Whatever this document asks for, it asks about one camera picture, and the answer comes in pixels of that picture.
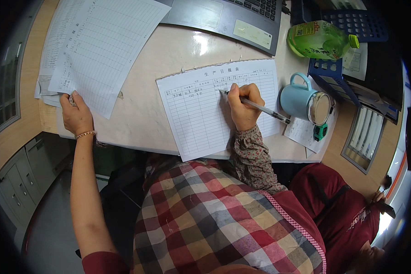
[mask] laptop keyboard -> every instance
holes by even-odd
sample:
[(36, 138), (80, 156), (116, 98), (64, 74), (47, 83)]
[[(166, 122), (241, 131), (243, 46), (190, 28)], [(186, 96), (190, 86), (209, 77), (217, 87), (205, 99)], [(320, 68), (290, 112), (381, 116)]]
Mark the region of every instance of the laptop keyboard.
[(276, 19), (276, 5), (277, 1), (274, 0), (227, 0), (229, 2), (233, 2), (237, 5), (244, 6), (247, 9), (252, 10), (260, 14), (261, 16), (265, 16), (271, 20)]

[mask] plaid apron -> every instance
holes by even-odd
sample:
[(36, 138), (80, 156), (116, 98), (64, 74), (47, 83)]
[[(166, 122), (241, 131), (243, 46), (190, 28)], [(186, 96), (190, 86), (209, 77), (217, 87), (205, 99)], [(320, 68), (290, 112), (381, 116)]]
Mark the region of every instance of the plaid apron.
[(325, 274), (323, 250), (271, 195), (215, 164), (174, 166), (144, 184), (132, 273), (209, 273), (240, 263), (267, 273)]

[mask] white desk surface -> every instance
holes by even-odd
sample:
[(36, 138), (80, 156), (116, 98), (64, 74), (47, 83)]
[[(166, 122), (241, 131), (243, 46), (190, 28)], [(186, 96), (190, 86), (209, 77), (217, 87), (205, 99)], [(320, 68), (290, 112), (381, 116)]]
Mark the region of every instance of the white desk surface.
[[(279, 88), (289, 84), (292, 74), (308, 72), (308, 58), (297, 57), (286, 44), (290, 16), (282, 14), (276, 55)], [(97, 139), (100, 142), (131, 149), (179, 155), (172, 131), (161, 101), (155, 79), (216, 63), (271, 58), (269, 55), (225, 36), (206, 33), (192, 28), (159, 25), (146, 42), (132, 66), (117, 98), (109, 120), (93, 113)], [(62, 110), (56, 109), (58, 133), (73, 137), (64, 128)], [(264, 139), (273, 162), (320, 162), (327, 149), (333, 130), (327, 134), (320, 153), (306, 158), (304, 146), (283, 136), (282, 132)], [(207, 156), (228, 159), (228, 150)]]

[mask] blue plastic basket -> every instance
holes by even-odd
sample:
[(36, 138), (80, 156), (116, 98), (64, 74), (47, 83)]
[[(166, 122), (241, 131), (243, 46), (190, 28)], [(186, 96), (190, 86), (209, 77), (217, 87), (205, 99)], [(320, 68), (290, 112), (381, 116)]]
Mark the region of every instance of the blue plastic basket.
[(356, 94), (342, 77), (342, 58), (338, 60), (311, 58), (308, 75), (311, 75), (317, 85), (334, 96), (335, 99), (344, 99), (361, 107)]
[(388, 31), (384, 21), (370, 11), (323, 11), (322, 18), (337, 26), (345, 34), (356, 35), (359, 42), (386, 42), (388, 40)]

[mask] pink trim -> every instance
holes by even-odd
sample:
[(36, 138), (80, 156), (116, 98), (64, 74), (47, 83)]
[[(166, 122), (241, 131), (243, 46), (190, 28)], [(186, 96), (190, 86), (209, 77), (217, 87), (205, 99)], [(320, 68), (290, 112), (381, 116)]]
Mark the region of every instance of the pink trim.
[(289, 216), (288, 213), (279, 205), (279, 203), (266, 191), (264, 190), (258, 190), (258, 192), (262, 195), (264, 195), (269, 202), (274, 206), (274, 208), (280, 213), (280, 215), (285, 218), (286, 221), (288, 221), (293, 227), (295, 227), (303, 236), (306, 237), (306, 239), (315, 247), (315, 249), (318, 251), (319, 255), (321, 256), (321, 261), (323, 263), (323, 274), (326, 274), (326, 269), (327, 269), (327, 263), (326, 263), (326, 255), (324, 254), (323, 249), (317, 241), (309, 234), (306, 229), (304, 229), (299, 223), (297, 223), (294, 219), (292, 219), (291, 216)]

